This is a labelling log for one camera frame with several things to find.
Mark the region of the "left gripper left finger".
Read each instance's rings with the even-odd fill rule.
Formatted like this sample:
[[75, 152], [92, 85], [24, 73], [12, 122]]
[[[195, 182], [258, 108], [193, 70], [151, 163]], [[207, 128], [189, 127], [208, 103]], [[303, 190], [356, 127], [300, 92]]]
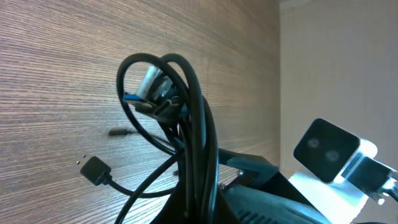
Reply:
[[[150, 224], [200, 223], [195, 199], [187, 203], [186, 178], [179, 179], [174, 191], [159, 214]], [[222, 190], [218, 189], [213, 223], [239, 224], [239, 218], [233, 212]]]

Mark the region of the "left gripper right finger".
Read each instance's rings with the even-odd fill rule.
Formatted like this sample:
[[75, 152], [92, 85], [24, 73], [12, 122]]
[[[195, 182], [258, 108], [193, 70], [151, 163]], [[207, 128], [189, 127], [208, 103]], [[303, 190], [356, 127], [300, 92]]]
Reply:
[[219, 162], [238, 176], [219, 191], [218, 223], [330, 223], [265, 158], [219, 149]]

